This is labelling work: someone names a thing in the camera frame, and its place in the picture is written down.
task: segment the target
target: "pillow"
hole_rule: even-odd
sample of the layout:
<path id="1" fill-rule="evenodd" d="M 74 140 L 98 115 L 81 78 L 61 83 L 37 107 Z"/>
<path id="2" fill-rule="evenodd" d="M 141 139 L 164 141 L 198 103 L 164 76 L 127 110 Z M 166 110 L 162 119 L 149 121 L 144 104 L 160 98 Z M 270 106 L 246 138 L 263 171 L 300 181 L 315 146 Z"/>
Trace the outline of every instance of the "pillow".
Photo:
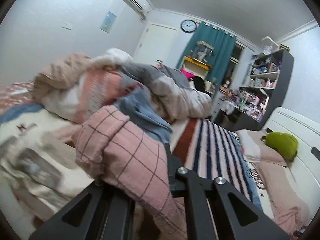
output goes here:
<path id="1" fill-rule="evenodd" d="M 264 161 L 268 163 L 279 164 L 284 167 L 287 166 L 284 158 L 278 152 L 268 147 L 263 141 L 260 140 L 261 137 L 268 135 L 266 130 L 239 130 L 237 131 L 237 134 L 243 148 L 245 161 L 251 163 Z"/>

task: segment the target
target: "ceiling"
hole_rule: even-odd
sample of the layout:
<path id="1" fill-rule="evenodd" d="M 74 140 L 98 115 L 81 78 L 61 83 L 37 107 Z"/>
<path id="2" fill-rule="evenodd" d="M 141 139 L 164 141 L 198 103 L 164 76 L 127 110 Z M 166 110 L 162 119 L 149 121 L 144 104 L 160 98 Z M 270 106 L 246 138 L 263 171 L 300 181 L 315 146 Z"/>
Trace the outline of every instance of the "ceiling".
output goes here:
<path id="1" fill-rule="evenodd" d="M 277 40 L 312 21 L 302 0 L 150 0 L 155 8 L 191 14 L 222 25 L 256 45 Z"/>

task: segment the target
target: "headboard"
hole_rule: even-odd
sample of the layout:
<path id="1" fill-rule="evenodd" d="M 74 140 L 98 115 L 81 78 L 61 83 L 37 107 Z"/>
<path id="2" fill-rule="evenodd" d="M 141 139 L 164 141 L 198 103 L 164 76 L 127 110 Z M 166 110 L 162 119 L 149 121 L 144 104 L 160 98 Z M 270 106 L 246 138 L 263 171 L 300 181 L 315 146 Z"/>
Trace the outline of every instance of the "headboard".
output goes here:
<path id="1" fill-rule="evenodd" d="M 298 154 L 294 162 L 288 164 L 286 174 L 293 190 L 309 206 L 312 219 L 320 206 L 320 160 L 316 157 L 317 149 L 320 150 L 320 124 L 278 107 L 263 128 L 290 133 L 297 138 Z"/>

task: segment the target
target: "wall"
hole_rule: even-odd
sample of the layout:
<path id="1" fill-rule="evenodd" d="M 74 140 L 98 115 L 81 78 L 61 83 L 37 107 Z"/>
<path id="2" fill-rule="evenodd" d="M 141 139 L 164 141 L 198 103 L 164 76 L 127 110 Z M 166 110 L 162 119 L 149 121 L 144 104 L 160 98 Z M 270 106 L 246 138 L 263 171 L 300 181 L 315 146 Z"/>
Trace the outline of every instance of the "wall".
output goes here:
<path id="1" fill-rule="evenodd" d="M 169 67 L 175 67 L 177 61 L 179 60 L 181 54 L 183 53 L 186 45 L 188 44 L 192 33 L 185 33 L 181 30 L 180 24 L 183 20 L 188 19 L 188 15 L 177 14 L 172 12 L 165 12 L 160 10 L 153 10 L 148 16 L 149 22 L 161 23 L 178 29 L 177 38 L 170 50 L 166 59 L 163 59 L 164 64 Z M 244 75 L 246 74 L 248 64 L 250 63 L 250 58 L 256 50 L 252 51 L 248 47 L 245 47 L 241 54 L 240 63 L 237 67 L 234 81 L 232 82 L 232 88 L 238 88 L 243 80 Z"/>
<path id="2" fill-rule="evenodd" d="M 283 107 L 320 123 L 320 28 L 283 42 L 294 65 Z"/>
<path id="3" fill-rule="evenodd" d="M 240 62 L 235 70 L 236 73 L 234 74 L 233 80 L 231 82 L 231 89 L 238 89 L 242 85 L 243 78 L 247 74 L 248 65 L 252 63 L 251 56 L 253 54 L 258 54 L 258 51 L 252 51 L 247 47 L 244 47 L 240 56 Z"/>
<path id="4" fill-rule="evenodd" d="M 108 11 L 117 16 L 110 33 L 100 30 Z M 72 52 L 95 57 L 117 47 L 133 55 L 145 24 L 123 0 L 17 0 L 0 25 L 0 84 L 31 80 Z"/>

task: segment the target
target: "star pattern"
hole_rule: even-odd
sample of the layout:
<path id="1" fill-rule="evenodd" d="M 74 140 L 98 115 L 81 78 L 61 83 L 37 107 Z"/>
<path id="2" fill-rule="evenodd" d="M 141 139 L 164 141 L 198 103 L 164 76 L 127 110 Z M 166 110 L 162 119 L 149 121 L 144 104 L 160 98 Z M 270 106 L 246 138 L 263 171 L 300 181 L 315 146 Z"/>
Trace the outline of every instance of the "star pattern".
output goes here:
<path id="1" fill-rule="evenodd" d="M 20 126 L 17 126 L 17 127 L 18 127 L 18 129 L 20 130 L 20 132 L 21 132 L 22 130 L 26 130 L 26 129 L 27 129 L 23 124 L 20 124 Z"/>

